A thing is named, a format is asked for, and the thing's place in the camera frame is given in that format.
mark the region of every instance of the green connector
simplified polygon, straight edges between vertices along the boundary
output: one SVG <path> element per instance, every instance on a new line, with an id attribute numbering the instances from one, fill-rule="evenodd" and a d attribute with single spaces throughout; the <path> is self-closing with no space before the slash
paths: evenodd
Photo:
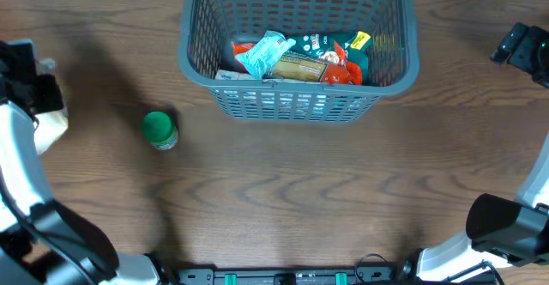
<path id="1" fill-rule="evenodd" d="M 335 285 L 347 285 L 347 273 L 343 273 L 343 272 L 336 273 Z"/>
<path id="2" fill-rule="evenodd" d="M 225 275 L 225 285 L 237 285 L 237 275 Z"/>

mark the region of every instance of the green package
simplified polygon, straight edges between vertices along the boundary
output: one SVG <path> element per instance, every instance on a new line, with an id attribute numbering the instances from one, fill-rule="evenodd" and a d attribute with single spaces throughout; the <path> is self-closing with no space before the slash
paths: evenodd
<path id="1" fill-rule="evenodd" d="M 361 31 L 314 33 L 292 36 L 288 39 L 293 39 L 296 42 L 290 48 L 291 52 L 320 58 L 346 67 L 353 76 L 361 79 L 362 84 L 366 84 L 369 62 L 365 52 L 372 43 L 372 38 L 368 33 Z"/>

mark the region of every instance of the gray plastic basket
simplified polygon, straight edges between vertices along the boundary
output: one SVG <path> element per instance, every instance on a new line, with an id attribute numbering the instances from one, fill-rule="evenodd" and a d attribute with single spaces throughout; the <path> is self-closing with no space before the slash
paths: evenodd
<path id="1" fill-rule="evenodd" d="M 370 86 L 217 81 L 232 40 L 365 31 Z M 382 96 L 409 88 L 419 73 L 413 0 L 185 0 L 178 48 L 183 73 L 210 89 L 235 118 L 351 122 Z"/>

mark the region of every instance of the blue plastic bag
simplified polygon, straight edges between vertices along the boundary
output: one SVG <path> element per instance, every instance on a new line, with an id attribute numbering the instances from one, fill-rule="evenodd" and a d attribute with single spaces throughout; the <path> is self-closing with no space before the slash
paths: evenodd
<path id="1" fill-rule="evenodd" d="M 294 39 L 288 39 L 281 33 L 267 31 L 263 38 L 246 53 L 237 54 L 236 59 L 256 79 L 263 75 L 282 58 L 282 54 L 295 45 Z"/>

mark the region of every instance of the small jar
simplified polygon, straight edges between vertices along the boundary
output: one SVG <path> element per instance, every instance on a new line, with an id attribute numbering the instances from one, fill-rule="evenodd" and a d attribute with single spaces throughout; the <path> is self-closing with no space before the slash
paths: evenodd
<path id="1" fill-rule="evenodd" d="M 158 150 L 173 148 L 178 142 L 178 128 L 170 116 L 163 112 L 151 112 L 143 118 L 141 131 L 145 138 Z"/>

